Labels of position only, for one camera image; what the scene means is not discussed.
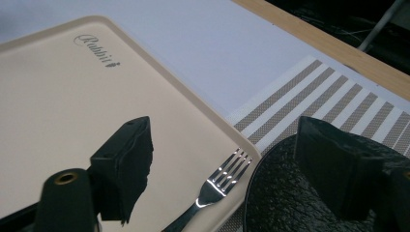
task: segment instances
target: tray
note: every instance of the tray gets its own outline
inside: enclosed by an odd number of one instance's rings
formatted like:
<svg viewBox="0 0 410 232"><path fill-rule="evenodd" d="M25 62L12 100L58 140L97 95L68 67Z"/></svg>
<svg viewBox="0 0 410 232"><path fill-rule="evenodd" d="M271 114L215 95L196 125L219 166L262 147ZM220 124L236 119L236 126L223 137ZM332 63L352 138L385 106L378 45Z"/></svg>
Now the tray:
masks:
<svg viewBox="0 0 410 232"><path fill-rule="evenodd" d="M216 231L244 201L260 154L113 22L87 16L0 44L0 218L40 199L43 182L89 158L130 119L151 118L154 161L130 224L103 231L161 231L194 201L237 148L255 158L220 203L186 231Z"/></svg>

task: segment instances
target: black textured object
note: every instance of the black textured object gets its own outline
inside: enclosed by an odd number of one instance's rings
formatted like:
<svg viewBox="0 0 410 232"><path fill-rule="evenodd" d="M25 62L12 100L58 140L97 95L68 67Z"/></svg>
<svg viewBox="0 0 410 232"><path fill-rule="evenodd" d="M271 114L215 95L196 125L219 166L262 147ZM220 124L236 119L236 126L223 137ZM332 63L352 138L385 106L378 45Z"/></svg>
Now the black textured object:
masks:
<svg viewBox="0 0 410 232"><path fill-rule="evenodd" d="M295 160L328 208L341 219L365 219L383 160L333 125L300 117Z"/></svg>
<svg viewBox="0 0 410 232"><path fill-rule="evenodd" d="M377 151L390 174L409 167L408 158L370 139L348 134ZM339 220L329 210L294 160L296 135L273 147L254 170L247 190L244 231L372 231L374 213L366 220Z"/></svg>
<svg viewBox="0 0 410 232"><path fill-rule="evenodd" d="M153 151L150 119L141 117L124 124L91 157L94 206L102 220L129 222L147 186Z"/></svg>

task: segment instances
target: black plastic piece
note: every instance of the black plastic piece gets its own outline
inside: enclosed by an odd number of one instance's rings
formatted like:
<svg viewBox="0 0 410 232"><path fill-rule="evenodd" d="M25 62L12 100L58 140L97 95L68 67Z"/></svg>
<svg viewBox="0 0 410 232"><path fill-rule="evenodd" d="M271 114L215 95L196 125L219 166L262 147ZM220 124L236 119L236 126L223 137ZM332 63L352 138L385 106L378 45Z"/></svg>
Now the black plastic piece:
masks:
<svg viewBox="0 0 410 232"><path fill-rule="evenodd" d="M147 186L153 151L150 119L141 117L124 124L91 157L88 171L102 220L129 222Z"/></svg>
<svg viewBox="0 0 410 232"><path fill-rule="evenodd" d="M96 223L87 171L68 169L45 181L35 232L90 232Z"/></svg>

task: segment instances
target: silver fork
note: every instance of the silver fork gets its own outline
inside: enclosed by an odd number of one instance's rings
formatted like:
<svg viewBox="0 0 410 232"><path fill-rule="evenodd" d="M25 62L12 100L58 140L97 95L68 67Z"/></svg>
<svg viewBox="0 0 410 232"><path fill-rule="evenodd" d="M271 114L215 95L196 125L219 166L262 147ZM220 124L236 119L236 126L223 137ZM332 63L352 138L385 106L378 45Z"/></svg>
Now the silver fork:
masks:
<svg viewBox="0 0 410 232"><path fill-rule="evenodd" d="M206 180L195 202L183 214L163 229L162 232L182 231L200 209L213 205L222 200L223 197L225 197L232 190L232 188L235 187L235 184L247 170L251 161L252 158L249 158L245 151L238 148Z"/></svg>

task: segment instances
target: wooden table edge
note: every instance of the wooden table edge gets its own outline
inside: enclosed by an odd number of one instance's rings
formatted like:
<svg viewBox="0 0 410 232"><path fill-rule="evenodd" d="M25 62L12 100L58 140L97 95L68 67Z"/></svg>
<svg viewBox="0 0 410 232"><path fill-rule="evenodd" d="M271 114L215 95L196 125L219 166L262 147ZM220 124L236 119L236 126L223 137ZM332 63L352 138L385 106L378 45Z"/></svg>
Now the wooden table edge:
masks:
<svg viewBox="0 0 410 232"><path fill-rule="evenodd" d="M264 0L232 0L361 75L410 101L410 76Z"/></svg>

